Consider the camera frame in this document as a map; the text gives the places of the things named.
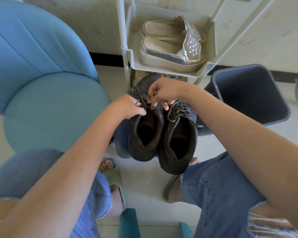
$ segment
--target foot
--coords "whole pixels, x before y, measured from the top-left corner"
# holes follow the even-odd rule
[[[199,162],[199,159],[197,157],[193,157],[191,159],[191,161],[189,162],[189,164],[191,164],[191,165],[198,164],[198,163],[200,163],[200,162]],[[171,187],[168,197],[169,197],[169,202],[170,203],[186,202],[184,200],[184,197],[183,197],[183,194],[182,194],[180,176],[177,178],[177,180],[175,181],[175,183]]]
[[[98,172],[105,173],[106,171],[115,168],[114,163],[107,159],[102,164],[102,166],[99,167]],[[123,202],[121,200],[121,195],[119,191],[118,185],[110,185],[110,192],[111,192],[111,199],[112,199],[112,206],[109,208],[107,212],[107,216],[120,216],[123,212]]]

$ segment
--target person's left hand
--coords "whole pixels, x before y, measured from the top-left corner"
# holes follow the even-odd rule
[[[124,119],[130,119],[135,115],[146,115],[146,111],[141,108],[141,103],[137,103],[137,100],[128,94],[115,99],[111,105],[115,106],[117,112],[122,112]]]

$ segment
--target beige wall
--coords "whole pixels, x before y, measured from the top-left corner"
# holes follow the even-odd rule
[[[90,52],[120,54],[115,0],[24,1],[42,7],[66,22]],[[211,15],[219,1],[136,0],[136,3]],[[260,1],[228,0],[216,23],[218,47],[225,45]],[[273,70],[298,72],[298,0],[276,0],[220,62],[231,66],[250,63],[261,63]]]

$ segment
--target person's left arm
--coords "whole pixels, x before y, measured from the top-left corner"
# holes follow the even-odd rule
[[[0,238],[68,238],[115,129],[125,118],[146,114],[136,102],[124,95],[101,112],[2,220]]]

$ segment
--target shoe rack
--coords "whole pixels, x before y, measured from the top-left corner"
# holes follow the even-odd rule
[[[151,7],[142,4],[136,4],[135,0],[130,0],[125,15],[124,0],[116,0],[119,34],[121,41],[121,51],[124,61],[124,71],[126,77],[127,89],[131,87],[131,70],[142,70],[149,72],[166,73],[194,79],[194,84],[199,84],[209,71],[211,71],[230,50],[230,48],[239,40],[239,38],[255,23],[262,13],[270,6],[274,0],[262,0],[256,9],[249,15],[246,21],[231,37],[227,44],[217,50],[216,43],[216,18],[223,9],[226,0],[221,0],[212,16],[196,15],[159,7]],[[202,49],[207,52],[207,61],[203,67],[194,73],[175,73],[161,68],[151,68],[142,65],[139,62],[140,43],[142,39],[142,25],[146,21],[174,19],[176,16],[184,16],[185,19],[194,24],[197,30],[206,34],[206,40],[202,43]]]

